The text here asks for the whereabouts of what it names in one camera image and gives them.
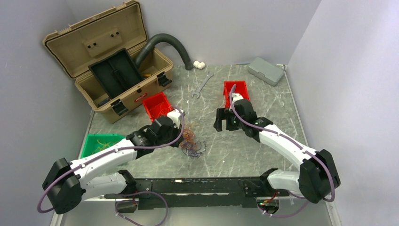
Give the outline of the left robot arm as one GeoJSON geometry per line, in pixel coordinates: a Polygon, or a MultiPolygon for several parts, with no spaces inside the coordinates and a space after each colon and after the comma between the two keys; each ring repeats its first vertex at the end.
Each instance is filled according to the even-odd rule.
{"type": "Polygon", "coordinates": [[[127,135],[115,145],[85,158],[67,161],[56,160],[43,184],[43,197],[48,197],[52,207],[41,208],[43,197],[37,205],[39,213],[55,211],[64,214],[86,199],[103,194],[120,194],[128,198],[134,194],[136,181],[127,170],[104,176],[107,170],[134,161],[155,149],[178,147],[183,140],[184,116],[161,116],[127,135]]]}

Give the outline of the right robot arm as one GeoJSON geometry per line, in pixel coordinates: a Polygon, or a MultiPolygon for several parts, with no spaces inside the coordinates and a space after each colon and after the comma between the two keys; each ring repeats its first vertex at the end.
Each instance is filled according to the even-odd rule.
{"type": "Polygon", "coordinates": [[[317,151],[296,141],[269,119],[258,117],[247,99],[233,101],[229,108],[218,108],[214,123],[218,132],[222,131],[222,121],[226,121],[226,130],[243,130],[247,137],[271,147],[297,168],[297,172],[274,168],[263,173],[259,183],[261,193],[271,195],[286,190],[311,203],[335,200],[335,190],[341,181],[328,150],[317,151]]]}

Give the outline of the red bin right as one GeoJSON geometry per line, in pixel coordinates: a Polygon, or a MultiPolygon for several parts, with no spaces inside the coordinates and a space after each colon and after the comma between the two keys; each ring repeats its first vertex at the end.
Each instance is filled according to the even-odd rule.
{"type": "Polygon", "coordinates": [[[225,97],[225,108],[230,107],[230,91],[234,85],[236,85],[235,93],[239,93],[244,99],[250,101],[250,97],[247,90],[247,84],[245,81],[224,81],[223,95],[225,97]]]}

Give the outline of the steel open-end wrench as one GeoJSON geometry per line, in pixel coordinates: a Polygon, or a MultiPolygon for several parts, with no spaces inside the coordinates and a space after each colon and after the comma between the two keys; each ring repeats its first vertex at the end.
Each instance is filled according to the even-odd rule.
{"type": "Polygon", "coordinates": [[[191,97],[192,97],[192,98],[199,98],[199,97],[201,96],[201,91],[202,91],[202,89],[204,88],[204,86],[206,85],[206,83],[209,81],[209,79],[210,79],[211,77],[213,77],[213,76],[214,76],[214,73],[213,73],[213,72],[208,72],[208,73],[206,74],[206,77],[205,77],[204,81],[201,83],[201,85],[200,85],[195,91],[193,91],[193,92],[191,93],[191,97]]]}

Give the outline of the grey plastic case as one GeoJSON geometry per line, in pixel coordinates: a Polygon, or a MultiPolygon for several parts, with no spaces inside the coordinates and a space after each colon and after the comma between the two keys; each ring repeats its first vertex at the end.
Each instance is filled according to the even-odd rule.
{"type": "Polygon", "coordinates": [[[249,63],[247,70],[255,77],[272,86],[276,86],[284,75],[284,71],[280,67],[272,65],[259,57],[249,63]]]}

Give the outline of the white pipe fitting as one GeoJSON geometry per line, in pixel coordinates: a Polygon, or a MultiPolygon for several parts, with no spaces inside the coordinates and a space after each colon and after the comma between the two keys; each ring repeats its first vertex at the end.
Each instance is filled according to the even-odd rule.
{"type": "Polygon", "coordinates": [[[194,61],[193,66],[197,69],[202,70],[206,67],[206,64],[204,62],[194,61]]]}

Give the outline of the red bin near toolbox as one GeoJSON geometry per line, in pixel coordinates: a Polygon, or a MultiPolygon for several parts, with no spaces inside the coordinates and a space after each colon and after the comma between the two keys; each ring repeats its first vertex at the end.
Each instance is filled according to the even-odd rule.
{"type": "Polygon", "coordinates": [[[151,122],[154,122],[161,116],[166,116],[170,111],[173,110],[173,107],[167,99],[167,96],[163,92],[146,98],[142,103],[151,122]]]}

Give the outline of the black toolbox tray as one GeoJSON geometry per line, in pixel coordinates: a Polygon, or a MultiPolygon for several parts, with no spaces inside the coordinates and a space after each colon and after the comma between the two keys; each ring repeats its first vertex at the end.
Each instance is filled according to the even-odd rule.
{"type": "Polygon", "coordinates": [[[111,99],[144,80],[126,48],[88,68],[111,99]]]}

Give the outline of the tan open toolbox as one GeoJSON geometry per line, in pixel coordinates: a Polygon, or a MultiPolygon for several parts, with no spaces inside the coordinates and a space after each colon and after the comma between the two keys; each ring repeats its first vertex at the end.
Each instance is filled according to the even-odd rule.
{"type": "Polygon", "coordinates": [[[114,123],[141,105],[142,101],[172,84],[173,62],[153,49],[138,67],[145,78],[111,98],[89,66],[126,50],[132,60],[145,47],[148,35],[138,1],[128,0],[97,15],[47,35],[43,45],[57,60],[91,108],[114,123]]]}

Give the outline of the green plastic bin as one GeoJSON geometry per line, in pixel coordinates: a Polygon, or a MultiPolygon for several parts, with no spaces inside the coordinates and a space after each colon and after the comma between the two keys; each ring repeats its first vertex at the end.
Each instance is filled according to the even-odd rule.
{"type": "Polygon", "coordinates": [[[88,134],[80,158],[85,158],[109,148],[124,139],[120,134],[88,134]]]}

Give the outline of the black aluminium base frame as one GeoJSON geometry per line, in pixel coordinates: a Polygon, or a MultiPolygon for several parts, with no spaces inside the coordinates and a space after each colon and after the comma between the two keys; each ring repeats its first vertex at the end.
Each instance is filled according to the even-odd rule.
{"type": "Polygon", "coordinates": [[[144,210],[158,208],[156,194],[163,197],[169,207],[249,206],[250,198],[288,196],[291,189],[277,184],[288,172],[272,168],[259,177],[233,178],[134,178],[127,170],[81,182],[75,173],[64,178],[57,173],[54,185],[47,180],[48,198],[58,214],[75,208],[81,201],[104,196],[107,199],[142,199],[144,210]]]}

